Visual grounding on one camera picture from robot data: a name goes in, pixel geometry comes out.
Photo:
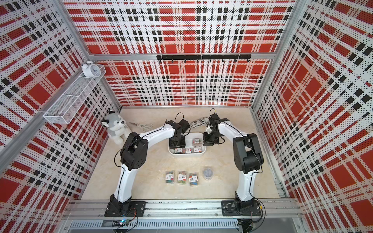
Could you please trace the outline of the white plastic storage box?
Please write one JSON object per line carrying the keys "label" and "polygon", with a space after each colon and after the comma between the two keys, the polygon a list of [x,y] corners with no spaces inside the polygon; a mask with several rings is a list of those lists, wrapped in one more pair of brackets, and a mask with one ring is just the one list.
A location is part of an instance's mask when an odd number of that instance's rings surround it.
{"label": "white plastic storage box", "polygon": [[[196,146],[193,146],[192,144],[192,140],[194,138],[200,138],[201,140],[203,140],[203,133],[200,133],[200,132],[192,132],[192,133],[189,133],[188,135],[185,136],[185,139],[186,139],[186,146],[184,148],[194,148]],[[201,146],[203,148],[203,152],[202,153],[190,153],[190,154],[186,154],[186,153],[182,153],[182,154],[175,154],[174,153],[174,149],[172,148],[168,148],[168,151],[171,155],[173,156],[183,156],[183,157],[191,157],[191,156],[201,156],[202,154],[204,154],[206,151],[207,151],[207,147],[202,145]]]}

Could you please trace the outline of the round clear paper clip box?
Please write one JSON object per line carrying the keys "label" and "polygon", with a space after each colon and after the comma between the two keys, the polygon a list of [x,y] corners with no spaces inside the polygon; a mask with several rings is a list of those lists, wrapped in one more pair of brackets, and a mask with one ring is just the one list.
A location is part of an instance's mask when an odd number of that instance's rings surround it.
{"label": "round clear paper clip box", "polygon": [[213,178],[214,172],[213,169],[210,167],[206,167],[203,170],[203,178],[207,181],[211,180]]}

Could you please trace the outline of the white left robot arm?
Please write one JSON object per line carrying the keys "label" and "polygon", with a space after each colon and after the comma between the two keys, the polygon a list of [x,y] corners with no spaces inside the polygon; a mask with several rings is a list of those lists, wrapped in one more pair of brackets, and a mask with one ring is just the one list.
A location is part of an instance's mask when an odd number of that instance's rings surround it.
{"label": "white left robot arm", "polygon": [[110,196],[105,217],[128,216],[132,209],[135,210],[135,215],[143,216],[141,208],[146,202],[131,203],[131,199],[136,175],[146,162],[149,148],[166,139],[174,148],[183,147],[186,144],[183,134],[188,130],[190,124],[185,119],[179,123],[169,120],[165,121],[163,126],[147,133],[132,132],[129,135],[124,146],[118,151],[121,173],[117,188]]}

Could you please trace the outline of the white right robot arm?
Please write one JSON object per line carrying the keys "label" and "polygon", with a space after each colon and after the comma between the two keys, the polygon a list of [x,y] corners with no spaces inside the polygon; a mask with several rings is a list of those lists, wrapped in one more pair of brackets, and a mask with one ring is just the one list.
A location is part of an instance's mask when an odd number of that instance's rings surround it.
{"label": "white right robot arm", "polygon": [[208,118],[204,132],[204,146],[221,144],[220,139],[228,139],[233,145],[234,162],[240,171],[239,184],[235,197],[222,201],[224,216],[258,216],[263,217],[263,207],[254,197],[255,178],[262,172],[264,158],[256,134],[245,133],[237,129],[227,118],[220,118],[216,113]]}

